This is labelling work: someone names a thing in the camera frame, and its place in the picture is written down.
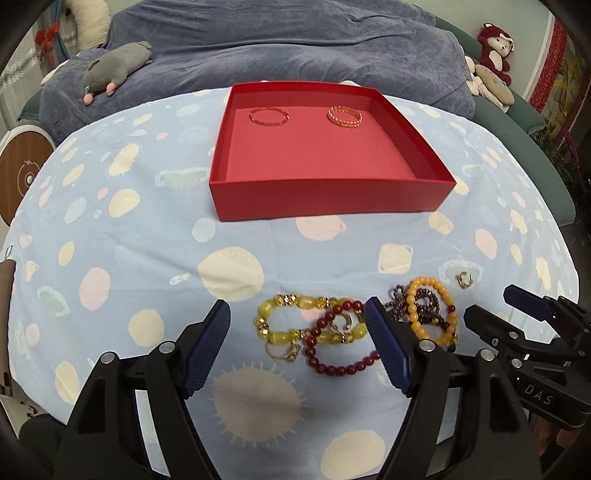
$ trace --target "red bow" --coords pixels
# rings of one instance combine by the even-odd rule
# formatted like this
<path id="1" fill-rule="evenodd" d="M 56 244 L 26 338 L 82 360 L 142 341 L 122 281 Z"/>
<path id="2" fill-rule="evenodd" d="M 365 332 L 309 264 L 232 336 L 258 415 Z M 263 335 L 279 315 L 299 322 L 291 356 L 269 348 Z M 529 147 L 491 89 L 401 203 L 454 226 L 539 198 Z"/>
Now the red bow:
<path id="1" fill-rule="evenodd" d="M 55 22 L 47 30 L 39 30 L 35 35 L 35 43 L 40 47 L 40 60 L 43 60 L 47 54 L 47 57 L 51 63 L 53 63 L 53 38 L 60 31 L 60 23 Z"/>

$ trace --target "red box lid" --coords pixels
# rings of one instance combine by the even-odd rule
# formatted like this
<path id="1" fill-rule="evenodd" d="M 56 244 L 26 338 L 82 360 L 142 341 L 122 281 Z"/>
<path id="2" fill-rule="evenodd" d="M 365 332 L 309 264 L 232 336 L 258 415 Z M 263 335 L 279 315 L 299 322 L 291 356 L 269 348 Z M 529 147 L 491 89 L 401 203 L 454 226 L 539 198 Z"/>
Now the red box lid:
<path id="1" fill-rule="evenodd" d="M 361 113 L 361 125 L 330 122 L 328 109 L 337 105 Z M 260 107 L 279 108 L 289 120 L 255 124 L 249 114 Z M 269 123 L 285 118 L 276 111 L 254 116 Z M 322 82 L 234 85 L 209 179 L 222 221 L 433 211 L 455 184 L 421 134 L 377 90 Z"/>

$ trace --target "red beaded bracelet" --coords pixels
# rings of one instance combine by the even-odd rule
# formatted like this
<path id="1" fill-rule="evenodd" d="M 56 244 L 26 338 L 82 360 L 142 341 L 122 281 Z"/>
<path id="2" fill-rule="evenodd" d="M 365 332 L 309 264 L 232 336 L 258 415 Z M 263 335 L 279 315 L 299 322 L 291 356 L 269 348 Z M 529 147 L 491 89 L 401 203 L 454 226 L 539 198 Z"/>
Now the red beaded bracelet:
<path id="1" fill-rule="evenodd" d="M 304 351 L 308 357 L 308 365 L 316 369 L 319 374 L 325 374 L 329 377 L 344 377 L 345 374 L 355 375 L 357 372 L 365 370 L 374 364 L 376 360 L 379 360 L 379 353 L 377 351 L 371 352 L 368 356 L 364 357 L 363 360 L 355 362 L 354 364 L 336 367 L 334 365 L 321 364 L 316 357 L 316 345 L 318 343 L 317 337 L 320 335 L 323 329 L 327 328 L 328 325 L 332 325 L 332 321 L 337 315 L 343 311 L 353 310 L 355 313 L 362 318 L 363 304 L 357 301 L 344 301 L 342 305 L 335 305 L 331 312 L 326 312 L 324 317 L 316 322 L 316 326 L 310 329 L 310 336 L 306 339 L 306 345 L 308 348 Z"/>

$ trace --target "light blue tablecloth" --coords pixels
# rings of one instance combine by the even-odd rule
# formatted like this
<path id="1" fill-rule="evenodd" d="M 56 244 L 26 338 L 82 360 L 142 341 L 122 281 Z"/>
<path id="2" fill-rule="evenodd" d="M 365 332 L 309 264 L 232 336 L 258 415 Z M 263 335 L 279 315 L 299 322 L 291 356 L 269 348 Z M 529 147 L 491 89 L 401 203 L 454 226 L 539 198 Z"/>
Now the light blue tablecloth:
<path id="1" fill-rule="evenodd" d="M 198 92 L 118 113 L 74 133 L 50 157 L 5 243 L 17 262 L 11 372 L 65 422 L 101 353 L 147 353 L 225 298 L 232 327 L 206 388 L 188 402 L 222 478 L 344 480 L 375 472 L 407 399 L 380 362 L 354 377 L 328 378 L 303 357 L 273 361 L 252 324 L 257 305 L 291 291 L 386 301 L 392 286 L 433 276 L 449 288 L 460 317 L 478 303 L 530 339 L 549 341 L 551 329 L 504 305 L 502 293 L 515 283 L 577 300 L 569 252 L 498 139 L 463 118 L 394 98 L 456 177 L 438 211 L 220 223 L 207 179 L 228 94 Z M 461 271 L 475 279 L 465 291 L 455 280 Z M 290 309 L 271 323 L 309 325 Z M 459 352 L 482 347 L 463 325 L 459 331 Z M 365 338 L 319 355 L 348 364 L 372 347 Z M 453 430 L 455 401 L 451 393 L 442 437 Z M 141 405 L 145 413 L 145 396 Z M 163 471 L 154 432 L 146 426 L 144 434 Z"/>

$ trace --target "silver bolt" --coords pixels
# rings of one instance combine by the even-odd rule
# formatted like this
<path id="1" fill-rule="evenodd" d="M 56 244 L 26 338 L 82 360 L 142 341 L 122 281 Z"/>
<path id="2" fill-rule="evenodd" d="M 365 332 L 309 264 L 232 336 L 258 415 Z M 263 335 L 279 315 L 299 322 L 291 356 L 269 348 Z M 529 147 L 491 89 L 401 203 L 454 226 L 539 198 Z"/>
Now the silver bolt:
<path id="1" fill-rule="evenodd" d="M 487 362 L 492 362 L 495 359 L 495 354 L 492 353 L 488 348 L 481 350 L 480 356 Z"/>
<path id="2" fill-rule="evenodd" d="M 113 352 L 103 353 L 100 356 L 100 361 L 104 364 L 110 364 L 113 360 L 115 360 L 115 354 Z"/>
<path id="3" fill-rule="evenodd" d="M 164 342 L 158 347 L 160 353 L 170 353 L 174 350 L 174 342 Z"/>
<path id="4" fill-rule="evenodd" d="M 423 339 L 418 343 L 418 347 L 423 351 L 423 352 L 432 352 L 435 350 L 435 342 L 433 342 L 432 340 L 428 340 L 428 339 Z"/>

